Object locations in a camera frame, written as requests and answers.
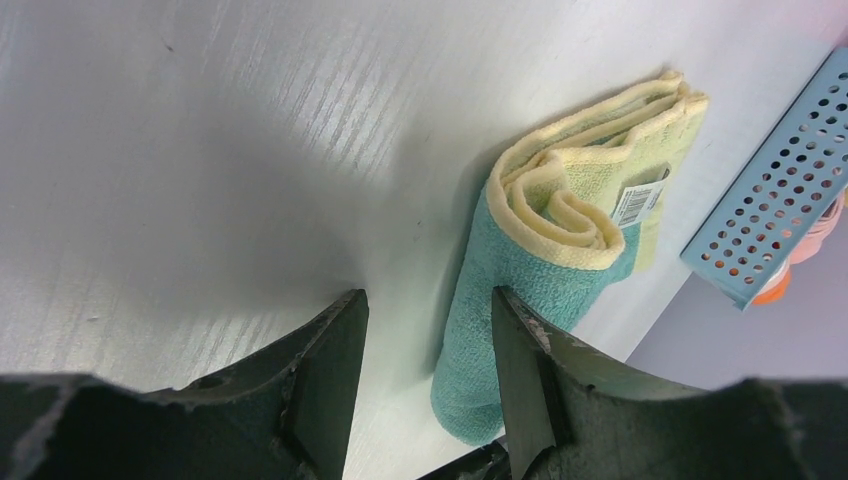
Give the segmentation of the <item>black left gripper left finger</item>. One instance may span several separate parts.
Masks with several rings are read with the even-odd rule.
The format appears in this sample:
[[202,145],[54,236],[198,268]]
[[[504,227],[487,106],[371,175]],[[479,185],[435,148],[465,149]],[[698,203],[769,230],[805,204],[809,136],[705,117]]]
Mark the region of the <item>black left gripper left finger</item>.
[[369,318],[355,289],[181,390],[90,374],[1,378],[5,479],[339,479]]

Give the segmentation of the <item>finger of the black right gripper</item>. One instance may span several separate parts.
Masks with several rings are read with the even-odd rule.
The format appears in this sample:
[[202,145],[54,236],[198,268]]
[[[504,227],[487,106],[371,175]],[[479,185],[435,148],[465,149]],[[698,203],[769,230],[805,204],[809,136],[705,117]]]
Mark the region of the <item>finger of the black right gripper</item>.
[[420,477],[420,480],[510,480],[507,449],[498,441],[472,452]]

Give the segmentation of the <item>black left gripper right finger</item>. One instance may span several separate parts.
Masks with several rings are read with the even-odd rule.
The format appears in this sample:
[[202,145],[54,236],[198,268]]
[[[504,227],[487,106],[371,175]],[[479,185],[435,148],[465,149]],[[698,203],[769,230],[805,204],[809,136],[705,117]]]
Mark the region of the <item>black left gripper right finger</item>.
[[516,479],[843,479],[845,380],[702,390],[630,367],[516,293],[491,297]]

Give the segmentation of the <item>yellow green teal towel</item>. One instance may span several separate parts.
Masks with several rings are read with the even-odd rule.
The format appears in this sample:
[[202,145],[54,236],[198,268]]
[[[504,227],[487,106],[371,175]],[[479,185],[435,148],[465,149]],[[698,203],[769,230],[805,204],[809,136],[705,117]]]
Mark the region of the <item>yellow green teal towel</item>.
[[654,260],[664,194],[709,106],[667,71],[528,133],[476,204],[431,384],[433,413],[480,446],[503,429],[491,294],[506,286],[569,331]]

